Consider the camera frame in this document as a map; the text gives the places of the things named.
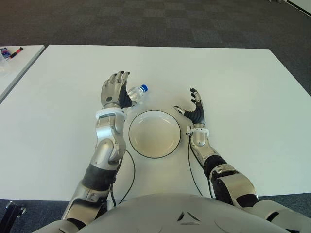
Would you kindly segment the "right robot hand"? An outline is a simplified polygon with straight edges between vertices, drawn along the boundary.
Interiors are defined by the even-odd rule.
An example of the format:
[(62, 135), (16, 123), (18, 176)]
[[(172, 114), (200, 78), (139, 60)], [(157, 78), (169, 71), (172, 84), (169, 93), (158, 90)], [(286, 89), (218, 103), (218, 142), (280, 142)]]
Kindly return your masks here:
[(195, 124), (205, 125), (204, 107), (201, 96), (195, 88), (190, 89), (190, 94), (193, 97), (193, 99), (191, 99), (191, 102), (195, 104), (195, 109), (193, 111), (185, 110), (177, 105), (175, 105), (173, 108), (179, 114), (189, 119), (193, 123), (193, 125)]

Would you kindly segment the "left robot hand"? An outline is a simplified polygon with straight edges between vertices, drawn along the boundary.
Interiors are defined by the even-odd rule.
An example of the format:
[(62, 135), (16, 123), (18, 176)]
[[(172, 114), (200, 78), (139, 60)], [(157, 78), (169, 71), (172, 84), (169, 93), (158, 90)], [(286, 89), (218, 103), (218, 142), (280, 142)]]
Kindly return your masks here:
[(129, 108), (137, 104), (132, 101), (126, 91), (129, 71), (119, 71), (104, 81), (101, 91), (101, 104), (106, 108)]

